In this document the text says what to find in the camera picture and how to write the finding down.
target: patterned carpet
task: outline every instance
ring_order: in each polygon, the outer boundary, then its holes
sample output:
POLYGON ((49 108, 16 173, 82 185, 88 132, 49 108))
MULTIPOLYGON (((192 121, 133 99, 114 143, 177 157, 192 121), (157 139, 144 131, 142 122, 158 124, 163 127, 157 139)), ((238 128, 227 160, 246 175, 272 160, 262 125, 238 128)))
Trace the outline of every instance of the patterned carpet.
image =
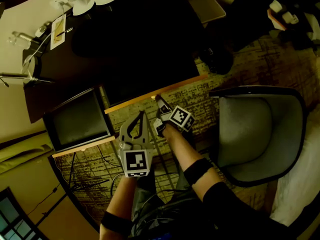
MULTIPOLYGON (((196 64, 200 73, 209 73, 203 62, 196 61, 196 64)), ((209 98, 209 91, 242 85, 290 87, 301 93, 307 108, 311 111, 320 100, 320 73, 316 64, 317 58, 311 49, 296 51, 290 43, 279 44, 270 36, 263 36, 241 51, 234 53, 234 64, 227 75, 210 73, 209 77, 204 80, 163 93, 162 96, 173 107, 179 105, 194 115, 196 122, 193 126, 193 138, 196 149, 207 156, 208 148, 217 144, 216 126, 219 120, 219 104, 217 100, 209 98)), ((122 123, 140 110, 145 110, 147 118, 152 124, 155 120, 157 105, 152 99, 146 99, 110 114, 115 131, 119 132, 122 123)), ((149 136, 154 145, 155 174, 163 175, 167 172, 176 172, 177 168, 170 147, 164 139, 155 137, 154 130, 150 129, 149 136)), ((119 164, 116 156, 116 141, 101 144, 99 147, 107 161, 119 164)), ((73 154, 55 159, 67 181, 70 176, 72 159, 73 154)), ((114 167, 102 159, 96 146, 76 152, 74 179, 77 183, 92 184, 110 179, 100 185, 75 192, 77 199, 98 224, 110 202, 111 181, 120 172, 122 172, 121 167, 114 167)), ((221 176, 245 203, 257 210, 264 205, 267 184, 242 188, 231 185, 222 174, 221 176)), ((177 174, 156 176, 157 191, 174 188, 177 180, 177 174)), ((172 194, 171 192, 163 192, 159 193, 159 196, 166 203, 172 194)))

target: white cable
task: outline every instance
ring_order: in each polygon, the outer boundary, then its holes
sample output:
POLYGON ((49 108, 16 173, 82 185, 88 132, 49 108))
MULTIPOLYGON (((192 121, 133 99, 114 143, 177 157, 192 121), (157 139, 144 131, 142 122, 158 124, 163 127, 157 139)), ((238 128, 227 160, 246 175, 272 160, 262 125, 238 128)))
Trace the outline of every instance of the white cable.
POLYGON ((60 3, 59 3, 59 5, 61 5, 61 8, 62 8, 62 18, 61 18, 61 21, 60 21, 59 25, 58 25, 50 34, 48 34, 48 36, 47 36, 47 37, 43 40, 43 42, 39 45, 38 49, 31 55, 31 57, 30 57, 28 60, 25 60, 25 61, 23 62, 23 64, 22 64, 22 69, 21 69, 20 73, 23 72, 25 65, 26 65, 27 63, 30 63, 31 59, 32 59, 32 58, 35 56, 35 54, 39 51, 39 49, 40 49, 41 46, 45 43, 45 41, 46 41, 49 37, 51 37, 52 33, 55 32, 58 28, 60 28, 60 26, 61 26, 61 24, 62 24, 62 22, 63 22, 64 16, 65 16, 65 9, 64 9, 63 4, 64 4, 63 2, 60 2, 60 3))

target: black sleeve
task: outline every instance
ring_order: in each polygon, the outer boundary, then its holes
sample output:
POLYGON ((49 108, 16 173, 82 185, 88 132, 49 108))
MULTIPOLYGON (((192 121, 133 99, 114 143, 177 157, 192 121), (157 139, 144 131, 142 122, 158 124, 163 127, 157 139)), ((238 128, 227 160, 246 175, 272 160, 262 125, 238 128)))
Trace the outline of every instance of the black sleeve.
POLYGON ((203 204, 213 222, 232 239, 295 239, 288 227, 242 202, 223 182, 213 185, 204 195, 203 204))

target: person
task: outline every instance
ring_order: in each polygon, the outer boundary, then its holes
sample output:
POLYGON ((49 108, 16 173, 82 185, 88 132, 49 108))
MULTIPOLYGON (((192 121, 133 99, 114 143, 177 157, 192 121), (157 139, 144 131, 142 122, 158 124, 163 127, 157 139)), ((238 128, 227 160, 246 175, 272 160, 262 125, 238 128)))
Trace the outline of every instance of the person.
POLYGON ((175 127, 167 123, 162 134, 181 169, 171 201, 157 196, 153 170, 138 180, 122 177, 101 221, 100 240, 130 234, 141 240, 294 239, 285 225, 238 199, 175 127))

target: black strap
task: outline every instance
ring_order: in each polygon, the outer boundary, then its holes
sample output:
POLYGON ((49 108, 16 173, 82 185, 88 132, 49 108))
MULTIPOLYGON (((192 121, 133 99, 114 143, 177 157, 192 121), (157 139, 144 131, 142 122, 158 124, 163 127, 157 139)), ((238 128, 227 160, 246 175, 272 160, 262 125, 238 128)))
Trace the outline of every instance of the black strap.
POLYGON ((183 173, 191 185, 195 184, 212 166, 212 164, 205 158, 197 160, 188 167, 183 173))
POLYGON ((133 227, 131 220, 117 217, 110 212, 105 212, 101 224, 108 230, 117 232, 123 236, 129 236, 133 227))

